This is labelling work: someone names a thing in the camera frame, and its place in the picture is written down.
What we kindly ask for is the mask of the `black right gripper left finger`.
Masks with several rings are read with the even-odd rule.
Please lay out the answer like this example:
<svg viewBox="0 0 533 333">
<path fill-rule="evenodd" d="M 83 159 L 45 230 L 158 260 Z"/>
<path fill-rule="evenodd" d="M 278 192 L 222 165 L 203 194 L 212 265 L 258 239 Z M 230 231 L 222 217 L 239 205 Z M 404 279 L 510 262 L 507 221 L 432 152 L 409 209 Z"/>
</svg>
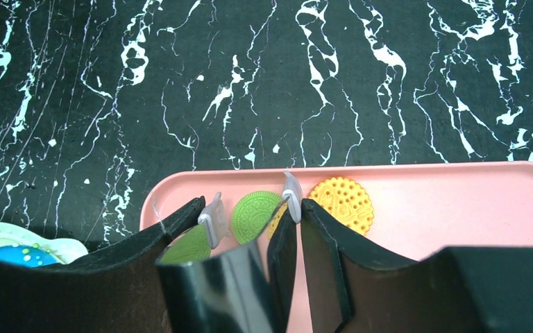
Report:
<svg viewBox="0 0 533 333">
<path fill-rule="evenodd" d="M 155 261 L 197 223 L 204 197 L 67 264 L 0 262 L 0 332 L 169 332 Z"/>
</svg>

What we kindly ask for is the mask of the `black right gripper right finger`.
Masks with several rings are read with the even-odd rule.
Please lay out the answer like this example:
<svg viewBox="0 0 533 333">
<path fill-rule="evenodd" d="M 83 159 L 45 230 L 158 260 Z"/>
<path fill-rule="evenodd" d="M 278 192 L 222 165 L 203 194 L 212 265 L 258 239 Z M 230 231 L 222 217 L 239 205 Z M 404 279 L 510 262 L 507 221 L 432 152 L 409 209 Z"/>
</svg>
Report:
<svg viewBox="0 0 533 333">
<path fill-rule="evenodd" d="M 533 248 L 447 247 L 422 261 L 302 202 L 315 332 L 533 332 Z"/>
</svg>

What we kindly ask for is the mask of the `blue donut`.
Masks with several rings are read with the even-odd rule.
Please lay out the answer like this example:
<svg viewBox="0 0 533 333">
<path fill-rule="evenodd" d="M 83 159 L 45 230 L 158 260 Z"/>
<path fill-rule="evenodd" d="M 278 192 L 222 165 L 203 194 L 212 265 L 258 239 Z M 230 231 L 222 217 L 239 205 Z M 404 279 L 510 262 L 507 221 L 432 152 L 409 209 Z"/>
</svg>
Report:
<svg viewBox="0 0 533 333">
<path fill-rule="evenodd" d="M 29 268 L 60 263 L 58 259 L 45 250 L 23 245 L 0 246 L 0 261 Z"/>
</svg>

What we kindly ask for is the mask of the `pink serving tray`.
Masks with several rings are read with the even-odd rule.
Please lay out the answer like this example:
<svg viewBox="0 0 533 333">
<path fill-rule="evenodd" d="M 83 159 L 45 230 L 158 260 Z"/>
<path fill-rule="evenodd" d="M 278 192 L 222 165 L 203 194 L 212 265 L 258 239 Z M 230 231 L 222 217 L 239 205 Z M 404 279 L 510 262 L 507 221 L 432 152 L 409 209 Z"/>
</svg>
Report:
<svg viewBox="0 0 533 333">
<path fill-rule="evenodd" d="M 305 193 L 331 177 L 369 194 L 374 220 L 364 238 L 422 261 L 447 247 L 533 248 L 533 162 L 483 162 L 294 169 Z M 288 330 L 312 328 L 301 228 Z"/>
</svg>

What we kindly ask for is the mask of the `white three-tier cake stand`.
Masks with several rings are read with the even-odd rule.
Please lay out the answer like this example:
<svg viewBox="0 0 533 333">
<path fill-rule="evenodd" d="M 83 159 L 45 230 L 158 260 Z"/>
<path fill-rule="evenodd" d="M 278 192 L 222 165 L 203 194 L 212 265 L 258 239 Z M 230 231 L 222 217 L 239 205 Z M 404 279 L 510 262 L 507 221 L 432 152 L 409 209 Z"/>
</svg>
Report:
<svg viewBox="0 0 533 333">
<path fill-rule="evenodd" d="M 70 264 L 88 254 L 86 247 L 75 239 L 45 239 L 26 228 L 0 222 L 0 246 L 9 245 L 40 248 L 58 259 L 59 264 Z"/>
</svg>

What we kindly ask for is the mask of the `green round macaron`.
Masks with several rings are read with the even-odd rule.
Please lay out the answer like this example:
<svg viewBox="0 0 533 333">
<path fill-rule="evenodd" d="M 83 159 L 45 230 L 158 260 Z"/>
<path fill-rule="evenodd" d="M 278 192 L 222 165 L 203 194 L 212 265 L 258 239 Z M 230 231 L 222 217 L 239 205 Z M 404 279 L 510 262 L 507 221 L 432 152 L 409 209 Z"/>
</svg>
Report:
<svg viewBox="0 0 533 333">
<path fill-rule="evenodd" d="M 231 227 L 239 244 L 246 244 L 260 236 L 264 229 L 268 239 L 272 238 L 282 212 L 271 217 L 281 202 L 279 194 L 271 191 L 254 191 L 241 198 L 232 211 Z"/>
</svg>

